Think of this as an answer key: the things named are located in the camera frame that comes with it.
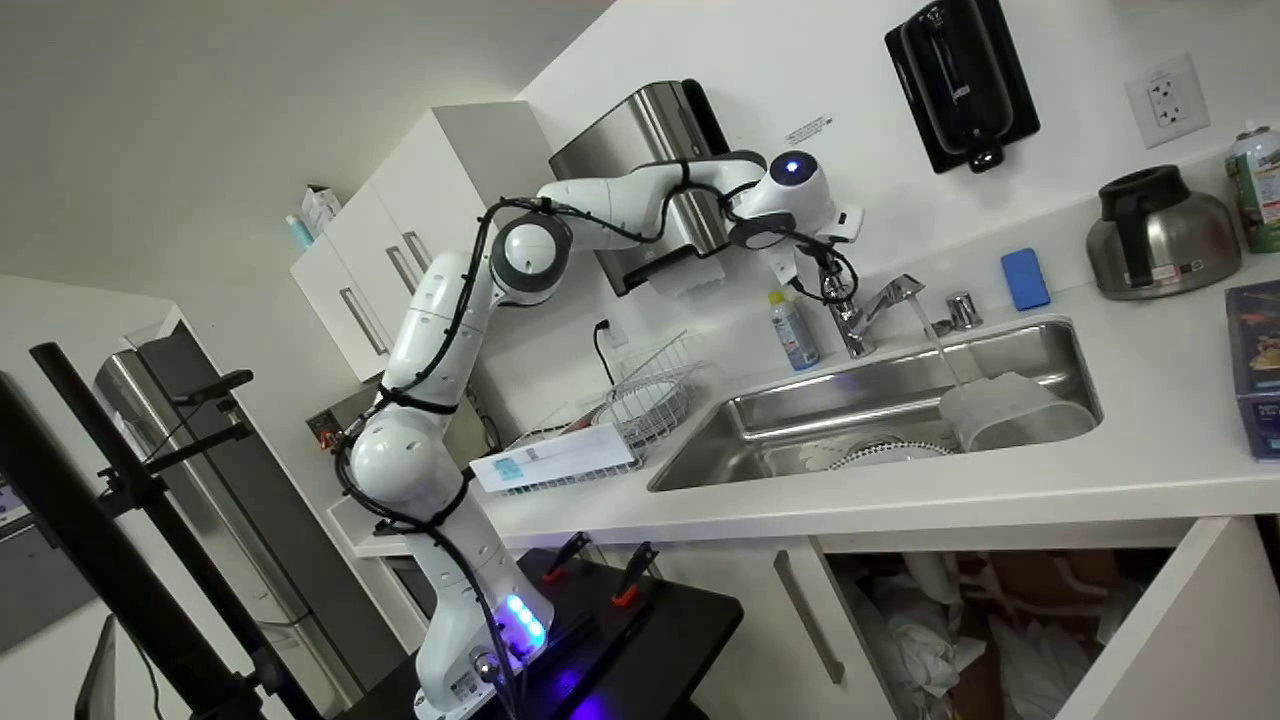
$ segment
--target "white countertop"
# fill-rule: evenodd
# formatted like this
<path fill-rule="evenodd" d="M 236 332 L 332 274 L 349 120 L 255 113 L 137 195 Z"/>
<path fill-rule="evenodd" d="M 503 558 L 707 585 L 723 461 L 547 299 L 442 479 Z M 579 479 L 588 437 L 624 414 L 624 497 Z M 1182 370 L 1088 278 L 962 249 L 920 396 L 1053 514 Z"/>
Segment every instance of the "white countertop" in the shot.
<path fill-rule="evenodd" d="M 571 532 L 635 543 L 1280 513 L 1280 461 L 1254 461 L 1242 426 L 1225 317 L 1225 289 L 1271 274 L 1280 261 L 1250 254 L 1233 278 L 1175 299 L 1111 303 L 1097 289 L 1071 289 L 1044 312 L 990 317 L 975 336 L 1071 320 L 1106 423 L 1063 444 L 649 491 L 705 409 L 635 470 L 518 497 L 477 486 L 477 497 L 511 548 L 562 543 Z M 865 363 L 912 348 L 920 341 L 880 343 Z M 368 514 L 338 514 L 355 557 L 404 557 L 400 541 L 368 536 Z"/>

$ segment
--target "stainless steel sink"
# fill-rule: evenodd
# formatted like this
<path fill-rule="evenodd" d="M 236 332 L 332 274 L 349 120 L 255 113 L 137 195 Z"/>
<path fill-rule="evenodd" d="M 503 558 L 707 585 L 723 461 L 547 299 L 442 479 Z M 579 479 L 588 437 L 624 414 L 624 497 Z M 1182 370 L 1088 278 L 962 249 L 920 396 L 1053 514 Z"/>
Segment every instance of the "stainless steel sink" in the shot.
<path fill-rule="evenodd" d="M 1027 323 L 732 396 L 649 486 L 682 491 L 956 452 L 936 413 L 939 396 L 1001 370 L 1032 376 L 1099 414 L 1071 323 Z"/>

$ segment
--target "faucet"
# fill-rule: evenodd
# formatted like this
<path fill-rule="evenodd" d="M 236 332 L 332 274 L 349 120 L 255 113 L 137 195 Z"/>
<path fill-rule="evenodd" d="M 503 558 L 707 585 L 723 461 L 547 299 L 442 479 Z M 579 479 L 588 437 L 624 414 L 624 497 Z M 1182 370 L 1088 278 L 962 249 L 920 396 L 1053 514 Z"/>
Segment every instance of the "faucet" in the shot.
<path fill-rule="evenodd" d="M 832 320 L 842 329 L 848 354 L 867 354 L 871 352 L 871 323 L 892 303 L 916 299 L 920 290 L 923 290 L 923 283 L 916 274 L 898 274 L 877 297 L 867 297 L 859 309 L 853 299 L 832 303 Z"/>

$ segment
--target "white robotic arm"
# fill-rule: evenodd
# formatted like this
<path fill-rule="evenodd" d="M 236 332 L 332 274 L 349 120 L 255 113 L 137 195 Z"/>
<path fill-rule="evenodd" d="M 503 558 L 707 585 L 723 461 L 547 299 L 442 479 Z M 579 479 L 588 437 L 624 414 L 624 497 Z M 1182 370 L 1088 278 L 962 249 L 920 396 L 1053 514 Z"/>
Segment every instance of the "white robotic arm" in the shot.
<path fill-rule="evenodd" d="M 555 290 L 569 249 L 635 249 L 663 227 L 673 193 L 732 199 L 732 241 L 771 243 L 853 234 L 814 156 L 788 152 L 768 170 L 758 156 L 645 165 L 615 180 L 562 180 L 537 199 L 495 203 L 468 254 L 442 254 L 420 278 L 385 369 L 385 396 L 341 444 L 349 491 L 420 536 L 411 557 L 438 587 L 438 617 L 418 656 L 420 720 L 462 720 L 493 701 L 546 645 L 555 607 L 523 580 L 444 447 L 448 414 L 477 369 L 500 303 Z"/>

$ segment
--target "white bottle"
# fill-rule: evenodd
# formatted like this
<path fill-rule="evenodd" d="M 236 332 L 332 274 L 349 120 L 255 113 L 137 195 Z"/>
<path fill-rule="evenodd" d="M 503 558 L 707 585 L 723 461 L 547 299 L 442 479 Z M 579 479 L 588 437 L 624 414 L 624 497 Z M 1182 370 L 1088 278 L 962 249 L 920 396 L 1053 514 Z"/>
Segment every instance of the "white bottle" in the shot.
<path fill-rule="evenodd" d="M 771 336 L 785 348 L 793 370 L 809 370 L 814 363 L 821 363 L 821 348 L 804 323 L 797 297 L 788 297 L 785 289 L 771 289 L 768 290 L 768 320 L 771 320 Z"/>

